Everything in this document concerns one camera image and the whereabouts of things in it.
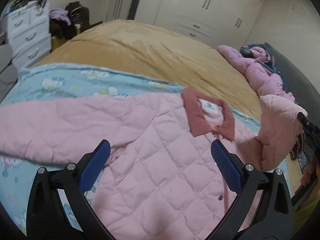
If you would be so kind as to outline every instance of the blue textured pad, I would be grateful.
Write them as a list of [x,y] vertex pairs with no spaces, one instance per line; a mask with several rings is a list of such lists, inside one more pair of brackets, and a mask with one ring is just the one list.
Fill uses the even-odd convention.
[[96,154],[92,157],[88,165],[84,168],[80,175],[79,190],[82,194],[92,189],[103,166],[106,164],[110,156],[111,146],[105,141]]
[[226,181],[229,189],[237,194],[240,194],[242,189],[241,174],[234,166],[228,156],[228,152],[219,145],[217,141],[211,144],[211,155],[217,164],[224,180]]

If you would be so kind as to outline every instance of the dresser drawer handle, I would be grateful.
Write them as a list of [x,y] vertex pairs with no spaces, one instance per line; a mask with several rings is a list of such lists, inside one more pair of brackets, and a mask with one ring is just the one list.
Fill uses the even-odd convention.
[[22,19],[21,21],[19,21],[19,22],[16,22],[16,23],[14,24],[14,26],[15,26],[15,27],[18,27],[18,26],[21,25],[22,22],[23,22],[23,19]]
[[35,33],[33,34],[33,35],[30,35],[30,36],[28,36],[28,37],[26,37],[26,41],[31,41],[31,40],[33,40],[33,38],[36,36],[36,31],[35,31]]
[[42,9],[41,12],[37,12],[36,15],[41,16],[43,14],[43,12],[44,12],[44,9]]
[[39,49],[37,49],[34,53],[31,53],[28,55],[28,58],[34,58],[35,56],[37,56]]

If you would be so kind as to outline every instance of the black bag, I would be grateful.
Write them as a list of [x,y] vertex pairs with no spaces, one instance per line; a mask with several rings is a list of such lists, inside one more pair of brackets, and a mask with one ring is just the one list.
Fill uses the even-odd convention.
[[73,25],[81,24],[80,32],[90,29],[89,9],[80,4],[80,2],[69,3],[66,6],[69,12],[68,17]]

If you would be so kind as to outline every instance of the purple cloth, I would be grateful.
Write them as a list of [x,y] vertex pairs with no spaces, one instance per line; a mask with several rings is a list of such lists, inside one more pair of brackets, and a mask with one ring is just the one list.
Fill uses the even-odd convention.
[[49,18],[50,19],[55,19],[55,20],[60,20],[60,21],[65,21],[67,22],[68,26],[71,25],[71,21],[68,17],[68,11],[58,8],[58,9],[52,9],[49,12]]

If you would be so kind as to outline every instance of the mattress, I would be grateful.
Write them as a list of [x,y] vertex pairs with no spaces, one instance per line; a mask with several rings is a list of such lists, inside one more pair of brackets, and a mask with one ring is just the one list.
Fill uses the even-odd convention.
[[123,20],[98,25],[53,51],[39,65],[54,62],[107,67],[192,86],[258,121],[261,118],[257,94],[217,50],[156,26]]
[[[174,83],[108,68],[54,63],[20,71],[18,83],[1,103],[1,106],[28,100],[77,98],[101,94],[129,96],[145,92],[180,93],[183,89],[183,86]],[[232,111],[236,118],[253,132],[258,133],[260,129],[258,121],[239,110],[232,109]],[[41,165],[9,158],[5,155],[0,155],[0,163],[0,201],[15,224],[26,233],[26,210],[29,193],[34,175]],[[49,171],[63,167],[46,165]],[[286,181],[290,186],[286,160],[280,164],[279,168],[284,171]],[[99,178],[92,190],[86,193],[89,203],[91,203]],[[60,197],[71,225],[80,230],[62,192],[60,192]]]

